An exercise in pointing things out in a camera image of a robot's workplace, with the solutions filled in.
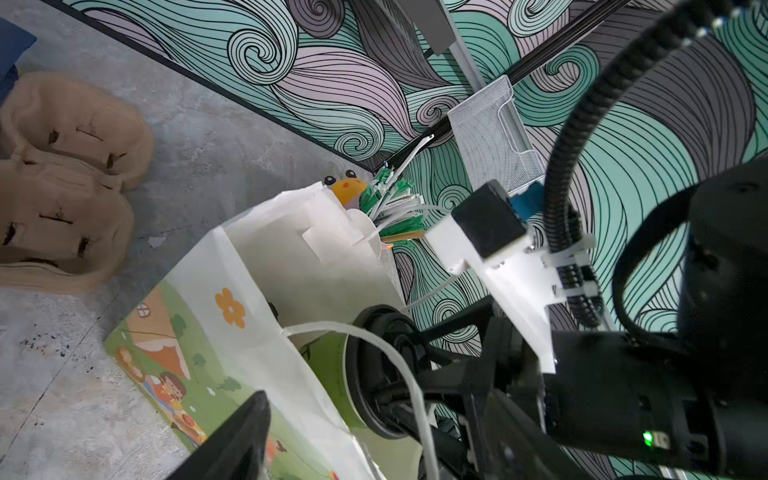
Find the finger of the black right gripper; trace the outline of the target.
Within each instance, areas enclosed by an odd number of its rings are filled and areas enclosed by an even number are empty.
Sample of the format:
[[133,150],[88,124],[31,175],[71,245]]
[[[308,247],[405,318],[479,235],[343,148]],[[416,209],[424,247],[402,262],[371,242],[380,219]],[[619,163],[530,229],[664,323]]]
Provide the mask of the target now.
[[415,332],[413,339],[436,348],[481,348],[494,304],[492,297],[486,296],[426,330]]
[[[442,404],[448,408],[465,408],[471,397],[472,379],[480,362],[464,359],[437,370],[423,370],[415,375],[421,398],[426,403]],[[365,400],[376,408],[393,408],[395,405],[412,405],[414,400],[404,377],[400,373],[387,372],[385,368],[365,373]]]

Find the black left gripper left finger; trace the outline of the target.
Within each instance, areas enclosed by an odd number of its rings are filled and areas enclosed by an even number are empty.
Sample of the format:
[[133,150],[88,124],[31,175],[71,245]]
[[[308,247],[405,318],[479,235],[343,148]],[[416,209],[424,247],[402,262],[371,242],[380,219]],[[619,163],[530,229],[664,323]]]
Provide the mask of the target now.
[[270,423],[267,394],[257,391],[167,479],[258,479]]

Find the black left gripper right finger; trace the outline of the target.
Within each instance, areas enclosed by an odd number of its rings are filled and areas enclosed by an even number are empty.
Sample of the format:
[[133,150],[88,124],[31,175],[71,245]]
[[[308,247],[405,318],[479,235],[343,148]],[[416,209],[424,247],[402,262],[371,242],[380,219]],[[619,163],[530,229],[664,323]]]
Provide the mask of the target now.
[[505,393],[493,390],[483,415],[485,479],[590,479]]

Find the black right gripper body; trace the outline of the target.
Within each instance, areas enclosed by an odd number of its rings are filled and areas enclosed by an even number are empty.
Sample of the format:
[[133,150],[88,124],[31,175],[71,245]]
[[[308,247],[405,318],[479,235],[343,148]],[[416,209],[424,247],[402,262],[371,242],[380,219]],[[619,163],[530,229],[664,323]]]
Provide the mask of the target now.
[[573,448],[719,473],[720,422],[702,369],[618,332],[557,331],[554,347],[556,373],[539,373],[512,323],[491,317],[473,374],[479,383],[473,454],[480,473],[483,415],[493,390],[505,393],[565,453]]

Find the black plastic cup lid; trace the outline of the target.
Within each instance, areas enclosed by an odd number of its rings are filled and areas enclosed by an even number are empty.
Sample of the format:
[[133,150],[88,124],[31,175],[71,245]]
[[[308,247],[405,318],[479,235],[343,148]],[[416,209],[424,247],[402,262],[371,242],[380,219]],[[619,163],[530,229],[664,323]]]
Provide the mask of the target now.
[[[412,373],[430,369],[426,343],[416,324],[394,307],[369,307],[358,315],[354,325],[394,347]],[[349,336],[344,366],[351,405],[366,427],[388,440],[406,438],[417,431],[414,415],[406,412],[410,394],[404,378],[378,347]],[[396,410],[406,412],[405,429],[394,416]]]

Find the white paper takeout bag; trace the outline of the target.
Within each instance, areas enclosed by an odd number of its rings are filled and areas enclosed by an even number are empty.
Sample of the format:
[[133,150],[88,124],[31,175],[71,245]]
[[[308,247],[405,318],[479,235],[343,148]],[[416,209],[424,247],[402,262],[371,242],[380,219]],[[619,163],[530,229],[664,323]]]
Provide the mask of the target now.
[[300,349],[335,332],[404,359],[354,321],[402,300],[374,226],[315,183],[283,192],[207,233],[107,337],[108,354],[190,449],[252,394],[271,423],[262,479],[435,479],[433,417],[416,436],[350,429]]

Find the green paper coffee cup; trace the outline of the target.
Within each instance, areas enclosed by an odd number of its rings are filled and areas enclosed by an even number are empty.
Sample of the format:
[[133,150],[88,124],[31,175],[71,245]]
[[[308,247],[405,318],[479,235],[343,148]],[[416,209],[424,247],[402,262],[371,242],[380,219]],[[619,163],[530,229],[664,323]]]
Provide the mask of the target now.
[[325,333],[304,345],[300,353],[312,369],[340,416],[350,429],[365,428],[349,396],[346,376],[346,347],[348,336]]

